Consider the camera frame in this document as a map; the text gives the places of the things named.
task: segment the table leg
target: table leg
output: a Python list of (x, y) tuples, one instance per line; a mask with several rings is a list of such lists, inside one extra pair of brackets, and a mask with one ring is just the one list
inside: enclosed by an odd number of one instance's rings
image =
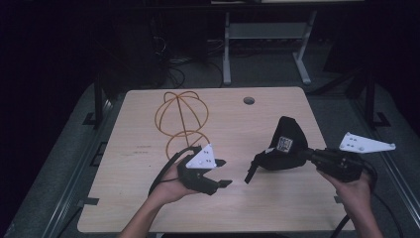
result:
[(231, 63), (229, 62), (229, 12), (225, 22), (225, 53), (223, 54), (223, 83), (231, 85)]
[(293, 53), (293, 59), (296, 63), (297, 69), (299, 70), (300, 77), (304, 84), (310, 84), (311, 79), (309, 78), (309, 74), (306, 70), (305, 64), (303, 63), (303, 55), (305, 54), (306, 46), (308, 45), (309, 37), (311, 36), (312, 27), (315, 22), (317, 11), (312, 11), (311, 15), (309, 16), (308, 23), (306, 24), (305, 31), (302, 37), (302, 46), (300, 47), (299, 51)]

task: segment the black cable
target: black cable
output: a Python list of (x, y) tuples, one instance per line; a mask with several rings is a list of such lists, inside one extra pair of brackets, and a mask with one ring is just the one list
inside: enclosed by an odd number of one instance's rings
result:
[(333, 234), (330, 236), (330, 238), (336, 238), (340, 232), (343, 230), (343, 227), (347, 224), (347, 222), (350, 220), (349, 215), (345, 215), (343, 219), (340, 221), (339, 225), (334, 230)]
[(220, 75), (221, 75), (222, 80), (221, 80), (221, 82), (219, 84), (219, 88), (221, 88), (223, 86), (223, 82), (224, 82), (223, 81), (223, 71), (222, 71), (222, 69), (220, 69), (220, 67), (216, 63), (214, 63), (214, 62), (208, 61), (207, 63), (210, 64), (210, 65), (215, 66), (217, 68), (217, 70), (220, 72)]
[(262, 42), (253, 42), (252, 44), (243, 44), (244, 46), (244, 51), (248, 51), (250, 50), (250, 53), (247, 54), (243, 54), (243, 55), (239, 55), (239, 54), (235, 54), (235, 47), (232, 46), (232, 52), (231, 55), (234, 58), (250, 58), (253, 56), (257, 56), (260, 55), (263, 52), (263, 43)]
[(82, 207), (77, 208), (77, 210), (74, 212), (74, 214), (70, 217), (70, 219), (67, 221), (67, 223), (62, 227), (61, 231), (58, 233), (56, 237), (61, 237), (62, 233), (64, 233), (65, 229), (67, 229), (68, 225), (70, 225), (71, 221), (76, 217), (76, 215), (81, 211)]
[(170, 158), (170, 160), (167, 161), (166, 165), (164, 165), (164, 167), (161, 169), (161, 171), (159, 172), (159, 174), (155, 178), (154, 182), (152, 183), (151, 188), (149, 189), (148, 196), (150, 196), (152, 194), (152, 191), (154, 191), (154, 189), (161, 182), (161, 179), (163, 178), (164, 174), (166, 174), (166, 172), (169, 170), (169, 168), (182, 156), (182, 154), (184, 154), (187, 151), (193, 151), (194, 153), (196, 153), (195, 150), (197, 150), (197, 148), (199, 148), (199, 147), (185, 148), (182, 151), (176, 153), (172, 158)]
[(173, 181), (173, 180), (178, 180), (179, 178), (171, 178), (171, 179), (167, 179), (167, 180), (161, 180), (160, 182), (167, 182), (167, 181)]
[(215, 40), (214, 42), (208, 42), (207, 43), (207, 48), (208, 48), (207, 57), (215, 57), (221, 54), (224, 51), (224, 46), (225, 44), (223, 40)]
[[(376, 186), (376, 182), (377, 182), (376, 169), (374, 168), (374, 166), (370, 162), (368, 162), (366, 160), (363, 160), (363, 159), (361, 159), (361, 160), (363, 162), (364, 170), (366, 170), (367, 173), (370, 175), (370, 179), (371, 179), (370, 191), (371, 191), (372, 194), (374, 194), (373, 190), (374, 190), (374, 188)], [(350, 220), (350, 217), (349, 217), (349, 215), (346, 214), (345, 217), (343, 217), (342, 221), (339, 223), (339, 225), (336, 227), (336, 229), (334, 230), (334, 232), (330, 236), (330, 238), (336, 238), (340, 234), (340, 232), (343, 230), (343, 227), (347, 224), (347, 222), (349, 220)]]
[[(178, 82), (177, 78), (170, 72), (171, 70), (175, 70), (177, 72), (179, 72), (182, 75), (182, 81)], [(169, 67), (168, 68), (168, 77), (172, 80), (173, 83), (173, 87), (174, 88), (179, 88), (183, 85), (183, 83), (185, 82), (185, 73), (178, 69), (178, 68), (174, 68), (174, 67)]]
[(396, 229), (398, 230), (398, 234), (399, 234), (399, 237), (400, 238), (403, 238), (404, 237), (404, 233), (402, 232), (402, 229), (401, 229), (401, 225), (399, 224), (399, 222), (398, 222), (398, 220), (396, 219), (396, 216), (395, 216), (395, 214), (392, 212), (392, 210), (391, 210), (391, 208), (385, 203), (385, 201), (382, 199), (382, 198), (380, 198), (376, 193), (372, 193), (373, 194), (373, 196), (380, 202), (380, 203), (382, 203), (382, 205), (386, 208), (386, 210), (388, 210), (388, 212), (389, 212), (389, 214), (391, 215), (391, 218), (392, 218), (392, 220), (393, 220), (393, 222), (394, 222), (394, 224), (395, 224), (395, 226), (396, 226)]

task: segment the white paper triangle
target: white paper triangle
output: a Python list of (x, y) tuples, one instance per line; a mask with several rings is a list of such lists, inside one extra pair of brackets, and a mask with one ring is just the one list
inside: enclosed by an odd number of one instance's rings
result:
[(194, 158), (192, 158), (186, 167), (189, 169), (214, 169), (216, 162), (214, 160), (213, 147), (208, 144)]
[(350, 132), (344, 136), (343, 141), (340, 144), (340, 150), (360, 154), (392, 151), (395, 150), (395, 148), (395, 144), (383, 143), (369, 138), (353, 135)]

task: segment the orange wire frame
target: orange wire frame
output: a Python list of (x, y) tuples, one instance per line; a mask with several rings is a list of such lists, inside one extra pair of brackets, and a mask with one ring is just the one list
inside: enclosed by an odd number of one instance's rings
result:
[[(200, 122), (200, 119), (198, 118), (198, 116), (195, 113), (194, 109), (192, 109), (192, 107), (188, 104), (188, 102), (185, 100), (185, 98), (196, 99), (196, 100), (200, 101), (205, 106), (205, 108), (206, 108), (206, 119), (204, 120), (203, 123)], [(178, 106), (179, 116), (180, 116), (180, 119), (181, 119), (181, 122), (182, 122), (182, 131), (180, 131), (180, 132), (175, 133), (175, 134), (172, 135), (172, 134), (169, 134), (169, 133), (163, 131), (163, 129), (161, 128), (161, 122), (162, 122), (162, 119), (163, 119), (164, 114), (166, 113), (167, 108), (169, 108), (169, 106), (174, 101), (176, 101), (177, 106)], [(187, 130), (186, 129), (185, 121), (184, 121), (184, 116), (183, 116), (181, 105), (180, 105), (181, 102), (183, 102), (188, 107), (188, 109), (192, 112), (192, 114), (194, 115), (194, 118), (195, 118), (195, 120), (198, 123), (198, 128), (196, 130)], [(161, 110), (163, 110), (163, 111), (161, 112), (160, 118), (158, 118), (158, 113)], [(187, 147), (194, 146), (201, 138), (204, 138), (207, 141), (207, 143), (210, 144), (209, 139), (203, 133), (199, 132), (199, 130), (201, 130), (201, 128), (203, 128), (204, 125), (206, 124), (208, 118), (209, 118), (209, 109), (208, 109), (207, 105), (200, 99), (200, 97), (198, 96), (198, 94), (196, 92), (194, 92), (194, 91), (185, 91), (185, 92), (182, 92), (180, 94), (176, 94), (176, 93), (173, 93), (173, 92), (166, 92), (164, 94), (164, 96), (163, 96), (163, 104), (157, 109), (157, 112), (155, 114), (155, 124), (157, 126), (157, 129), (160, 132), (162, 132), (166, 136), (169, 136), (170, 137), (169, 141), (166, 144), (166, 149), (165, 149), (167, 158), (168, 159), (170, 158), (169, 152), (168, 152), (169, 144), (170, 144), (170, 142), (174, 138), (177, 138), (177, 137), (184, 137), (185, 138), (185, 141), (186, 141)], [(190, 143), (188, 141), (188, 136), (193, 135), (193, 134), (199, 134), (200, 137), (197, 140), (195, 140), (192, 143)]]

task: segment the person's left hand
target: person's left hand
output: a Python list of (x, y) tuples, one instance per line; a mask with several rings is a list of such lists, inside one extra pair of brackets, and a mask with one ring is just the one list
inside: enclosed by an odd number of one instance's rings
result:
[(180, 200), (186, 195), (198, 193), (198, 191), (186, 188), (178, 178), (178, 163), (173, 164), (161, 180), (163, 181), (157, 185), (150, 197), (156, 199), (161, 205)]

